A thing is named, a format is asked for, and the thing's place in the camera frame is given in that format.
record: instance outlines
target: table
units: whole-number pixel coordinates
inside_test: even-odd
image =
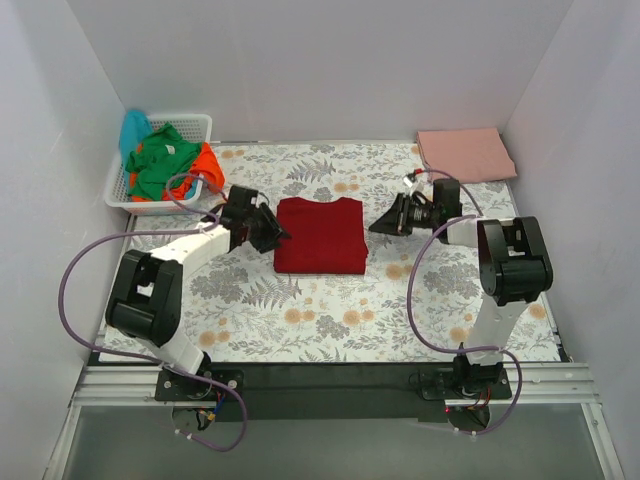
[[[421,165],[414,144],[251,144],[214,151],[228,184],[259,189],[274,211],[286,197],[320,202],[350,197],[363,202],[365,228],[402,191],[402,177]],[[486,216],[514,216],[505,182],[469,189]],[[217,201],[207,194],[200,207],[211,208]],[[473,213],[468,198],[463,203],[464,213]],[[183,229],[198,219],[138,217],[133,228]],[[369,256],[364,276],[279,275],[272,252],[260,255],[244,245],[185,279],[183,327],[218,362],[448,361],[449,355],[416,340],[405,311],[408,274],[428,235],[416,230],[401,238],[365,231]],[[149,250],[168,241],[142,236],[129,246]],[[416,280],[414,311],[420,330],[438,345],[456,347],[467,337],[480,305],[477,252],[436,242]],[[549,317],[542,299],[522,315],[508,345],[520,360],[560,360]],[[145,352],[110,327],[104,345]],[[101,361],[121,359],[100,356]]]

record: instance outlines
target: white panel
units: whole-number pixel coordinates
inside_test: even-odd
[[[0,0],[0,38],[0,478],[36,479],[87,355],[60,326],[60,276],[124,223],[102,202],[124,110],[63,0]],[[119,248],[87,257],[71,282],[69,315],[86,337]]]
[[[574,2],[504,138],[540,220],[569,353],[586,360],[627,478],[640,478],[640,7]]]
[[[127,107],[222,140],[498,126],[571,0],[69,0]]]

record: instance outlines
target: plastic laundry basket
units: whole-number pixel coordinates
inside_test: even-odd
[[[208,142],[211,137],[211,117],[201,114],[149,115],[149,122],[154,130],[169,122],[189,142]],[[133,202],[127,192],[129,188],[124,182],[122,159],[118,153],[111,165],[107,184],[104,190],[104,201],[110,207],[124,208],[133,215],[175,215],[189,213],[182,210],[172,201]],[[194,195],[181,200],[185,205],[192,205],[200,197],[202,182],[197,182]]]

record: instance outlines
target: pink cloth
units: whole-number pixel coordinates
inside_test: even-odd
[[[444,170],[460,183],[505,180],[516,176],[506,148],[496,128],[418,132],[422,160],[430,168]],[[431,181],[443,178],[431,174]]]

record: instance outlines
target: orange cloth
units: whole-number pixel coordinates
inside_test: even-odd
[[[140,152],[142,148],[142,144],[138,146],[138,152]],[[204,175],[204,177],[209,180],[213,185],[218,188],[222,188],[224,186],[224,173],[222,173],[222,169],[220,168],[220,164],[218,164],[218,159],[216,158],[216,154],[213,153],[211,147],[208,143],[202,144],[202,150],[200,151],[200,155],[193,161],[191,168],[189,169],[189,173],[194,175]],[[129,175],[129,185],[133,187],[136,184],[136,178],[138,174],[132,173]],[[184,200],[185,195],[189,190],[191,190],[191,186],[195,179],[191,177],[186,177],[177,188],[171,190],[171,193],[176,198],[176,200]],[[148,198],[131,196],[131,199],[134,202],[150,202]],[[167,192],[165,191],[162,194],[162,200],[171,200]]]

